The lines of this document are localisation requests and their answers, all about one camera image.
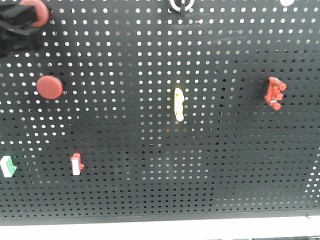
black pegboard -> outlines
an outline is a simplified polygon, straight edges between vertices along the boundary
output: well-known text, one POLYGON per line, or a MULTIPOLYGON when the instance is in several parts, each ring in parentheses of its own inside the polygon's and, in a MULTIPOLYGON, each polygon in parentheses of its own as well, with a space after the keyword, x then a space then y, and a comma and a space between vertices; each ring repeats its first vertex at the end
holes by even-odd
POLYGON ((0 153, 18 166, 1 225, 320 213, 318 0, 196 0, 185 18, 167 0, 46 3, 44 48, 0 61, 0 153), (48 74, 56 100, 36 92, 48 74))

white clip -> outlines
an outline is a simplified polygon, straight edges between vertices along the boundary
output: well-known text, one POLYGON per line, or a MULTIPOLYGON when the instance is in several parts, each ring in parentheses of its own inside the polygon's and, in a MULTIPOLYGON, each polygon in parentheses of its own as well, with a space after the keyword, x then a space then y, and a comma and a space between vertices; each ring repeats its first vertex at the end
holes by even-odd
POLYGON ((10 156, 3 156, 0 160, 0 166, 5 178, 11 178, 17 170, 10 156))
MULTIPOLYGON (((177 12, 181 12, 181 7, 178 7, 178 5, 175 3, 175 0, 169 0, 170 6, 177 12)), ((189 11, 192 6, 195 4, 195 0, 190 0, 189 4, 185 6, 185 11, 189 11)))
POLYGON ((184 93, 180 88, 176 88, 174 90, 174 113, 175 118, 177 121, 182 122, 184 117, 184 105, 183 102, 185 101, 184 93))
POLYGON ((71 157, 72 165, 72 175, 80 175, 81 169, 84 168, 84 165, 81 163, 81 156, 79 153, 73 154, 71 157))

white surface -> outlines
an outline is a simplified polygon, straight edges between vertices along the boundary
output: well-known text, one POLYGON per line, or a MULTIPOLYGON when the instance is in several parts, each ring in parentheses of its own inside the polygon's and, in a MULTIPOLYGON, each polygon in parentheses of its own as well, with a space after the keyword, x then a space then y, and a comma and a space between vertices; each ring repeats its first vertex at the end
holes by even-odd
POLYGON ((280 0, 280 3, 284 7, 288 7, 292 5, 295 2, 295 0, 280 0))
POLYGON ((1 170, 5 178, 11 178, 13 175, 10 173, 7 162, 9 161, 10 156, 3 156, 0 160, 1 170))
POLYGON ((73 175, 80 175, 81 168, 80 168, 80 159, 72 157, 71 158, 71 165, 72 165, 72 174, 73 175))
POLYGON ((23 240, 232 240, 320 235, 320 216, 151 221, 47 226, 0 226, 23 240))
POLYGON ((174 90, 174 114, 177 121, 182 122, 184 117, 184 105, 185 101, 184 93, 180 88, 176 88, 174 90))

red connector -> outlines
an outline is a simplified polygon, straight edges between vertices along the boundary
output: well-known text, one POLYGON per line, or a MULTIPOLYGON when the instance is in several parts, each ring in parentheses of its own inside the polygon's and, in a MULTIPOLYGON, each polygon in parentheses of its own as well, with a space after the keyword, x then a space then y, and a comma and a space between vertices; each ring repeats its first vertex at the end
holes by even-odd
POLYGON ((277 101, 282 100, 283 94, 280 91, 286 90, 287 85, 276 77, 269 77, 268 93, 264 96, 265 101, 275 110, 281 108, 277 101))
POLYGON ((71 157, 72 175, 80 175, 81 170, 85 165, 81 162, 81 156, 79 153, 74 153, 71 157))

round red cap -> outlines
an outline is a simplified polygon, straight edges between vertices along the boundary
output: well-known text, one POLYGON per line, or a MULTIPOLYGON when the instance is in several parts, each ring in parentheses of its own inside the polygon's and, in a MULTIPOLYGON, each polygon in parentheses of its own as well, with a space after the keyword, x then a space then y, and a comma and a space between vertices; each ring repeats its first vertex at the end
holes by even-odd
POLYGON ((49 21, 49 9, 47 5, 41 0, 22 0, 20 5, 32 5, 35 7, 38 21, 31 24, 33 27, 41 27, 49 21))
POLYGON ((281 104, 278 103, 277 101, 272 102, 271 106, 275 109, 275 110, 279 110, 281 108, 281 104))
POLYGON ((39 78, 36 82, 36 90, 45 99, 56 99, 63 92, 61 81, 52 75, 46 75, 39 78))

